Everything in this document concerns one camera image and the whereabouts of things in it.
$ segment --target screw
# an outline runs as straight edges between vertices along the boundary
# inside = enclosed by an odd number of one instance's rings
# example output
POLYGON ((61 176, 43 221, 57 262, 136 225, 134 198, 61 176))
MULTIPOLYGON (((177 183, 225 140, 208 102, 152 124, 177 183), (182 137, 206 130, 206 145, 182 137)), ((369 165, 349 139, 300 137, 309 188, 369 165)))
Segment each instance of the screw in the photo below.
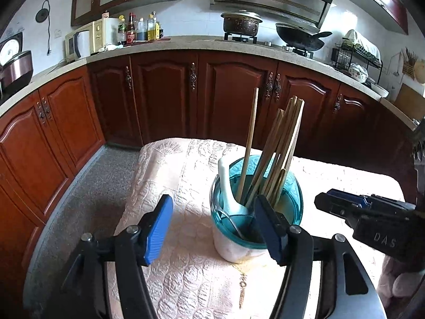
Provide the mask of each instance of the screw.
POLYGON ((291 225, 290 226, 290 232, 294 233, 294 234, 299 234, 301 233, 301 227, 299 225, 291 225))
POLYGON ((81 235, 81 240, 84 242, 90 242, 93 239, 93 235, 90 233, 84 233, 81 235))
POLYGON ((125 231, 127 231, 127 233, 129 233, 129 234, 135 234, 136 232, 139 231, 139 226, 138 225, 130 225, 130 226, 127 227, 127 229, 125 231))
POLYGON ((338 242, 345 242, 345 236, 342 234, 335 234, 335 240, 338 242))

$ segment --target gray speckled floor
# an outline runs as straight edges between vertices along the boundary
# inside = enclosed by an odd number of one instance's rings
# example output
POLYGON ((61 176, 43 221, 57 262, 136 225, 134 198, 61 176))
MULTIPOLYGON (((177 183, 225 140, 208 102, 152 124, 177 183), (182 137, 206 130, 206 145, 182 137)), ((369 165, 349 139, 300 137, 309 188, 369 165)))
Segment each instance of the gray speckled floor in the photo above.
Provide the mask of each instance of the gray speckled floor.
POLYGON ((75 180, 52 214, 31 261, 24 289, 24 307, 39 318, 57 274, 84 232, 97 238, 113 235, 139 151, 104 148, 75 180))

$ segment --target wicker basket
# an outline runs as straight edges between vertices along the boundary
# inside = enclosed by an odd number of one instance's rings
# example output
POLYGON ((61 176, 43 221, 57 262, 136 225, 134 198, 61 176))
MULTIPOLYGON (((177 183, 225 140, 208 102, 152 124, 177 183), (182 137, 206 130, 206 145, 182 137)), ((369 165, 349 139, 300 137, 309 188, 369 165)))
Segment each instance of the wicker basket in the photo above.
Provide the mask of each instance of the wicker basket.
POLYGON ((407 63, 407 62, 404 62, 403 63, 403 73, 404 74, 407 74, 409 77, 411 77, 412 79, 415 79, 415 74, 414 74, 414 70, 413 70, 413 66, 412 65, 410 65, 409 63, 407 63))

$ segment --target white spoon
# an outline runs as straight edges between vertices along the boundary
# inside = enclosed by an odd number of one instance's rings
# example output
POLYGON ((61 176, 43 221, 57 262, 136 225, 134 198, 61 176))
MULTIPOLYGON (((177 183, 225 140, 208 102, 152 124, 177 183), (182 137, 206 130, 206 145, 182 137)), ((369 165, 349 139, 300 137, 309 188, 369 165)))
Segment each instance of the white spoon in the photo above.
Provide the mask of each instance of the white spoon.
POLYGON ((223 209, 229 216, 248 215, 248 209, 239 204, 232 193, 229 178, 230 160, 227 156, 223 156, 218 161, 218 175, 220 176, 220 189, 223 196, 223 209))

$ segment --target black wok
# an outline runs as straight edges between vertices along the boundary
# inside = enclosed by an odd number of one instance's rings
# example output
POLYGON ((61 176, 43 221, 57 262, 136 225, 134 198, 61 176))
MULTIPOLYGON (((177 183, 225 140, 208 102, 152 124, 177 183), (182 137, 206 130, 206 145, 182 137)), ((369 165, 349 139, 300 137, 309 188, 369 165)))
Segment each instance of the black wok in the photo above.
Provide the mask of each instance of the black wok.
POLYGON ((325 43, 319 38, 329 37, 332 35, 332 32, 329 31, 310 35, 305 31, 294 29, 284 24, 276 24, 276 31, 282 41, 288 44, 288 46, 305 51, 316 51, 321 49, 325 43))

